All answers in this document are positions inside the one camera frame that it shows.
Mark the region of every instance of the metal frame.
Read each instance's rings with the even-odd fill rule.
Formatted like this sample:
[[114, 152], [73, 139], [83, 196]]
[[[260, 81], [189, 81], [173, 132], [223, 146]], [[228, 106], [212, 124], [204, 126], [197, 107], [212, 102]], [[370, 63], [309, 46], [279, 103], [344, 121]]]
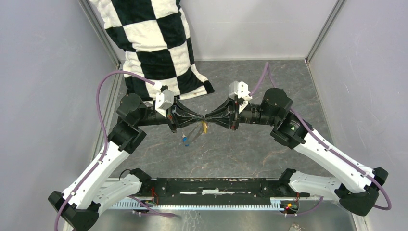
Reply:
[[329, 14], [329, 17], [324, 23], [324, 26], [321, 29], [315, 43], [313, 44], [312, 49], [310, 49], [309, 54], [307, 54], [305, 58], [306, 63], [309, 63], [313, 59], [313, 56], [316, 54], [316, 51], [318, 50], [324, 38], [326, 37], [327, 32], [329, 31], [330, 27], [332, 26], [334, 20], [336, 19], [345, 2], [346, 0], [337, 0], [336, 4], [334, 5], [332, 11]]
[[121, 64], [120, 59], [117, 56], [111, 43], [109, 42], [109, 38], [107, 34], [105, 33], [103, 26], [99, 23], [98, 17], [96, 16], [94, 10], [92, 9], [91, 3], [89, 2], [89, 0], [78, 0], [78, 1], [82, 9], [84, 10], [85, 14], [87, 15], [92, 27], [95, 29], [96, 34], [98, 35], [99, 39], [102, 42], [102, 45], [105, 47], [106, 51], [108, 52], [109, 57], [111, 57], [112, 62], [116, 64], [117, 68], [119, 68]]
[[354, 224], [356, 225], [357, 231], [369, 231], [370, 228], [368, 226], [367, 217], [360, 217], [356, 214], [353, 215]]

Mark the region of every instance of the gray floor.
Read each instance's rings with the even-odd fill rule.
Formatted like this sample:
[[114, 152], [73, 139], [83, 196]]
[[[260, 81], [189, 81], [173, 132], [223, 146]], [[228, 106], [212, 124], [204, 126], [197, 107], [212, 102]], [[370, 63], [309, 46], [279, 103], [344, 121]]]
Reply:
[[[250, 90], [262, 74], [265, 61], [197, 62], [197, 69], [212, 83], [215, 93], [183, 100], [190, 109], [206, 114], [221, 105], [228, 96], [228, 85], [244, 81]], [[270, 61], [277, 84], [293, 99], [293, 106], [324, 137], [331, 140], [316, 89], [301, 60]], [[259, 104], [271, 84], [266, 78], [251, 103]], [[118, 101], [126, 93], [124, 81]], [[330, 174], [309, 158], [276, 143], [269, 135], [271, 127], [241, 124], [237, 131], [210, 124], [189, 147], [182, 145], [182, 133], [194, 127], [170, 132], [167, 125], [141, 127], [147, 133], [135, 153], [111, 175], [118, 177], [126, 168], [141, 168], [152, 177], [279, 177], [286, 168], [307, 174]]]

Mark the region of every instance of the black cable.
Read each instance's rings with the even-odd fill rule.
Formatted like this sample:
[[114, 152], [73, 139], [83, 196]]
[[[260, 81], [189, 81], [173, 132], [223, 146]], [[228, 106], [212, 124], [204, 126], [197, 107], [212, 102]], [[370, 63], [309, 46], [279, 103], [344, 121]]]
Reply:
[[297, 211], [299, 210], [294, 210], [293, 208], [291, 208], [291, 207], [288, 207], [288, 209], [290, 209], [290, 210], [292, 210], [293, 212], [295, 212], [295, 213], [297, 213]]
[[129, 170], [129, 172], [131, 171], [130, 169], [125, 169], [125, 170], [123, 170], [123, 171], [120, 173], [120, 175], [119, 175], [119, 180], [120, 180], [120, 177], [122, 176], [122, 174], [123, 174], [124, 172], [126, 172], [126, 170]]

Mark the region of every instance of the checkered pillow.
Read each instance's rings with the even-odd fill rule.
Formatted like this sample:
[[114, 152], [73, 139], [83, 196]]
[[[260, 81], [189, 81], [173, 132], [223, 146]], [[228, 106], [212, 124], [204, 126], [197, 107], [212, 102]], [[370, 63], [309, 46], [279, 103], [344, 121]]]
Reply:
[[[189, 25], [180, 0], [90, 0], [101, 13], [108, 35], [125, 50], [123, 70], [160, 80], [180, 99], [214, 92], [198, 73]], [[128, 93], [155, 98], [152, 85], [125, 75]]]

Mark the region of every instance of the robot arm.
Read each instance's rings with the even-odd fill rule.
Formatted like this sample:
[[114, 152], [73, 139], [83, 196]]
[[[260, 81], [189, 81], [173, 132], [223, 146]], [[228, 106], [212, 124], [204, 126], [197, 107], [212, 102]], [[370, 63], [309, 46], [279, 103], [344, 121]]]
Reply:
[[290, 111], [293, 102], [283, 90], [268, 89], [260, 105], [249, 103], [252, 97], [249, 96], [248, 85], [243, 82], [233, 82], [229, 90], [229, 98], [206, 115], [197, 114], [185, 107], [169, 90], [157, 93], [154, 108], [146, 107], [137, 94], [126, 95], [117, 110], [119, 121], [108, 136], [108, 149], [104, 160], [99, 162], [98, 167], [79, 190], [72, 193], [76, 183], [99, 161], [101, 151], [73, 184], [63, 192], [53, 192], [49, 196], [50, 203], [58, 211], [65, 199], [71, 195], [62, 217], [77, 231], [88, 230], [107, 208], [131, 194], [136, 194], [142, 187], [143, 179], [131, 172], [119, 182], [100, 190], [113, 170], [136, 150], [146, 136], [139, 126], [168, 124], [170, 130], [176, 132], [177, 128], [205, 121], [232, 130], [238, 129], [240, 123], [272, 126], [270, 135], [275, 141], [308, 156], [334, 175], [331, 178], [313, 176], [287, 169], [280, 180], [287, 182], [288, 187], [297, 193], [328, 197], [339, 201], [352, 213], [360, 216], [368, 214], [377, 201], [379, 189], [366, 176], [371, 176], [383, 185], [388, 172], [380, 167], [372, 169], [353, 160], [324, 140], [314, 129], [314, 135], [328, 144], [329, 149], [336, 150], [366, 174], [360, 174], [344, 160], [325, 149]]
[[[345, 209], [360, 216], [367, 215], [374, 207], [379, 196], [379, 188], [366, 176], [372, 177], [383, 185], [388, 177], [387, 171], [381, 167], [372, 169], [347, 156], [326, 141], [306, 122], [308, 129], [327, 144], [328, 149], [322, 146], [291, 112], [293, 102], [283, 90], [268, 89], [260, 105], [247, 103], [241, 110], [239, 106], [246, 99], [239, 98], [240, 95], [236, 92], [245, 92], [247, 89], [245, 83], [235, 81], [229, 89], [229, 98], [221, 107], [205, 115], [206, 121], [232, 130], [236, 130], [240, 123], [273, 126], [270, 135], [275, 141], [311, 158], [334, 175], [334, 177], [320, 177], [287, 169], [285, 177], [295, 192], [310, 193], [337, 200]], [[332, 153], [330, 149], [358, 166], [365, 174], [358, 172]]]

